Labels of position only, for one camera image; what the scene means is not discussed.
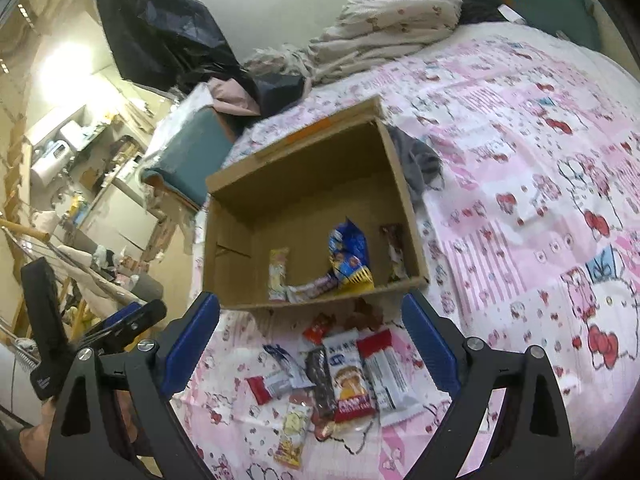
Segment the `light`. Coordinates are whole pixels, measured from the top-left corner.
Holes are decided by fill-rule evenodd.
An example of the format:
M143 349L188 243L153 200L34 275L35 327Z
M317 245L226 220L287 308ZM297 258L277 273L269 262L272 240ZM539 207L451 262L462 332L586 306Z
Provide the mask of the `light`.
M25 9L22 4L18 4L18 9L20 9L20 12L22 13L22 15L24 16L24 19L27 20L27 23L29 23L29 26L31 28L35 28L33 25L33 22L31 21L31 18L29 17L28 13L27 13L27 9Z
M40 67L40 82L47 101L61 104L83 97L91 75L91 51L82 44L63 43Z

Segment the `pink cloth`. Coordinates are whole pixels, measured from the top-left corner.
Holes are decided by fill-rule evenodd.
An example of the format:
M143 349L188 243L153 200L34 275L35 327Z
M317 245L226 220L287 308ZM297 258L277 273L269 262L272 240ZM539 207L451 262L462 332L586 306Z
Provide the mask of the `pink cloth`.
M246 92L235 79L222 81L212 77L207 87L213 97L215 111L223 114L259 116L258 103Z
M376 94L387 121L443 160L442 181L416 210L428 300L492 348L544 347L576 456L584 456L606 437L640 374L640 85L599 54L528 27L461 27L415 56L313 90L245 132L226 164ZM202 288L204 217L193 294ZM403 478L450 399L402 326L399 300L380 299L385 325L428 410L326 442L309 434L301 472L273 461L286 402L256 406L244 378L273 368L265 342L304 349L300 334L319 309L225 312L176 397L178 418L216 477ZM350 309L321 310L340 321ZM482 459L500 403L494 392L463 471Z

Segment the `white container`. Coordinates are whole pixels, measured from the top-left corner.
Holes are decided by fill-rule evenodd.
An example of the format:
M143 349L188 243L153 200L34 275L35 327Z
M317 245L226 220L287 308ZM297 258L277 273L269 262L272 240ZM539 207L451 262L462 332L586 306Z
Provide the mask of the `white container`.
M64 140L57 140L31 167L31 183L34 186L47 187L72 156L69 145Z
M84 146L85 136L82 132L82 126L75 121L69 121L60 128L60 137L62 137L74 152L79 152Z

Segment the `pillow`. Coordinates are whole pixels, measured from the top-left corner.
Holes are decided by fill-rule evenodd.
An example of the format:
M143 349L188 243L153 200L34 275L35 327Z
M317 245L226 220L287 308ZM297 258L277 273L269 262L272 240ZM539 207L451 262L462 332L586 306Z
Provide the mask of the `pillow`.
M527 20L530 27L556 36L563 32L575 44L599 51L598 23L591 0L472 0L498 7L506 4Z

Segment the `hello kitty pattern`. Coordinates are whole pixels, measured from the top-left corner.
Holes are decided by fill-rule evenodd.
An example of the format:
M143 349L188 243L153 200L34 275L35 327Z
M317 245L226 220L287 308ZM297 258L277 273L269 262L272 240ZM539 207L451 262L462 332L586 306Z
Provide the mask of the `hello kitty pattern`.
M545 348L581 457L607 434L593 417L615 420L640 374L640 91L617 101L574 65L574 54L556 57L566 43L545 36L537 48L520 40L530 29L500 25L500 34L462 28L415 56L315 88L246 131L225 164L380 95L386 120L443 161L442 178L416 210L428 300L492 348ZM196 218L193 297L202 288L205 218L205 210ZM385 307L385 323L429 409L342 440L319 443L310 434L302 472L273 461L286 403L255 406L244 377L268 366L262 342L297 351L316 312L224 313L175 404L216 477L404 478L450 399L425 371L398 305ZM478 466L489 443L501 404L494 394L462 472Z

